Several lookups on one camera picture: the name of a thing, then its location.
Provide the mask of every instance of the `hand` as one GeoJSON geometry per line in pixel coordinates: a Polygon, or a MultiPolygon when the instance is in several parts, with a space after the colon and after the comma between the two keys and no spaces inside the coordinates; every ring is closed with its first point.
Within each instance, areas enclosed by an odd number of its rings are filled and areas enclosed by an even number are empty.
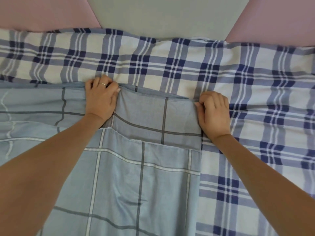
{"type": "Polygon", "coordinates": [[[220,136],[231,134],[227,97],[214,91],[208,91],[201,94],[199,103],[195,103],[195,105],[199,125],[212,142],[220,136]]]}
{"type": "Polygon", "coordinates": [[[96,77],[85,83],[86,107],[85,115],[94,115],[100,124],[106,122],[116,108],[117,95],[120,91],[118,83],[108,76],[96,77]]]}

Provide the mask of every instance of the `purple and white checkered sheet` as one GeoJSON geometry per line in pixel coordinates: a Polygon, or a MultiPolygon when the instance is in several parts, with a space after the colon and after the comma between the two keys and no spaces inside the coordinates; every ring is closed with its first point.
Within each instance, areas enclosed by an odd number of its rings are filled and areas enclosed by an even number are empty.
{"type": "MultiPolygon", "coordinates": [[[[315,48],[145,38],[114,29],[0,30],[0,79],[85,81],[106,74],[197,99],[230,100],[235,138],[315,198],[315,48]]],[[[276,235],[224,155],[204,136],[196,235],[276,235]]]]}

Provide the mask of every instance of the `person's right arm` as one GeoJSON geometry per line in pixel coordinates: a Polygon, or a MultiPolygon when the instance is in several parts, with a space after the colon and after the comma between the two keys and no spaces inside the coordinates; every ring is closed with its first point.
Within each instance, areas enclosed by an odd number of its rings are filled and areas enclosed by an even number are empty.
{"type": "Polygon", "coordinates": [[[196,106],[204,133],[226,156],[279,236],[315,235],[315,200],[231,135],[228,99],[217,92],[205,92],[196,106]]]}

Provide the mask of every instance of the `person's left arm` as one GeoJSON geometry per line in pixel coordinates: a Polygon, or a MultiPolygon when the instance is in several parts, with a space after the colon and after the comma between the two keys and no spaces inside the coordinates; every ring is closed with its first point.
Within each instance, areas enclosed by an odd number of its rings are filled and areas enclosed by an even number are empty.
{"type": "Polygon", "coordinates": [[[0,167],[0,235],[38,232],[84,148],[113,114],[116,82],[103,76],[85,88],[86,113],[79,122],[0,167]]]}

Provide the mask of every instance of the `person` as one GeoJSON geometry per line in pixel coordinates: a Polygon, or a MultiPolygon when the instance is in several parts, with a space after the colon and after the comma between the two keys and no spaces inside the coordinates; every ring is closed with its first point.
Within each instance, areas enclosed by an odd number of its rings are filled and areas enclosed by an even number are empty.
{"type": "MultiPolygon", "coordinates": [[[[113,114],[120,90],[116,82],[97,77],[86,82],[85,90],[86,113],[79,122],[0,167],[1,236],[37,234],[84,148],[113,114]]],[[[315,235],[315,200],[231,135],[228,99],[208,91],[196,107],[203,132],[226,156],[276,232],[315,235]]]]}

